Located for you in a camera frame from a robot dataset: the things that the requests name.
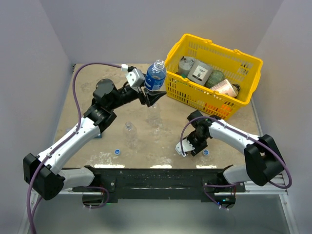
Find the blue label Pocari bottle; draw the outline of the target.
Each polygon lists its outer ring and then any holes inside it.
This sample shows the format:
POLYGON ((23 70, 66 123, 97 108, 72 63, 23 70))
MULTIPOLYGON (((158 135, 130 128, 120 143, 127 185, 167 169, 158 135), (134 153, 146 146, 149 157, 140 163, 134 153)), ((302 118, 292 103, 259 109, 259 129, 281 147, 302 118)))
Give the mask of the blue label Pocari bottle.
POLYGON ((156 60, 147 70, 145 87, 150 91, 159 90, 166 78, 165 62, 156 60))

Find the clear plastic bottle large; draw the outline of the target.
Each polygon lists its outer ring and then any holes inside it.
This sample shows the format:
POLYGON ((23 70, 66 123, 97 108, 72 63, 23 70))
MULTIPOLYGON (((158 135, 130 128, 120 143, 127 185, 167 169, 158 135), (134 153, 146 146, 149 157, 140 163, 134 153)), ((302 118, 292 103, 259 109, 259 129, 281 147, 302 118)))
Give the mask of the clear plastic bottle large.
POLYGON ((146 122, 152 128, 152 134, 154 136, 160 135, 160 132, 163 128, 163 123, 160 116, 160 106, 158 103, 153 104, 147 109, 146 122))

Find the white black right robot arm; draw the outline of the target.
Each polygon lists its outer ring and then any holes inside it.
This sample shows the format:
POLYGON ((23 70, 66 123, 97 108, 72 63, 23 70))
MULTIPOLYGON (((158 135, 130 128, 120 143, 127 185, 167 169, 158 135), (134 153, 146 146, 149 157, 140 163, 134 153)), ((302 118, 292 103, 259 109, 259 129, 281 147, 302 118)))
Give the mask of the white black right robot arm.
POLYGON ((281 153, 270 135, 257 136, 246 133, 218 116, 203 116, 200 111, 192 112, 188 123, 194 130, 186 137, 181 136, 175 150, 182 156, 187 153, 195 156, 207 147, 207 139, 221 140, 238 150, 245 158, 241 166, 228 166, 220 172, 207 187, 215 187, 227 192, 233 186, 252 181, 258 186, 267 183, 280 189, 287 189, 292 185, 289 179, 287 185, 278 185, 272 179, 281 172, 289 172, 281 153))

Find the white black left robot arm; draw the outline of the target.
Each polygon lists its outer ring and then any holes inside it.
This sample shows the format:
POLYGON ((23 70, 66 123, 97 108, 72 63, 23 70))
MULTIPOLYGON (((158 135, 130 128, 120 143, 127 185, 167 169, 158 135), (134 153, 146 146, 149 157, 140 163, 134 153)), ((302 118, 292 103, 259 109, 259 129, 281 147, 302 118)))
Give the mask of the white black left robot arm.
POLYGON ((142 84, 132 88, 129 84, 117 89, 110 79, 96 84, 92 105, 75 127, 49 149, 23 159, 24 180, 43 199, 50 200, 65 189, 69 180, 60 172, 67 161, 86 143, 103 133, 116 119, 114 110, 136 99, 148 107, 154 105, 165 91, 149 91, 142 84))

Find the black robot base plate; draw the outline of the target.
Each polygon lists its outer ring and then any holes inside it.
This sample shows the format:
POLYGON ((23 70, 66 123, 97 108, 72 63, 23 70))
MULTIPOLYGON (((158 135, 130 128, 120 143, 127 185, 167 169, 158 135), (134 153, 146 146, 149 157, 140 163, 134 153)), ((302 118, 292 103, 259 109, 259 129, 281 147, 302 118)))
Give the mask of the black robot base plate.
POLYGON ((89 186, 74 192, 97 193, 99 187, 109 194, 110 203, 120 199, 200 200, 213 197, 226 205, 235 203, 234 192, 245 192, 244 183, 226 188, 222 169, 117 169, 92 168, 96 177, 89 186))

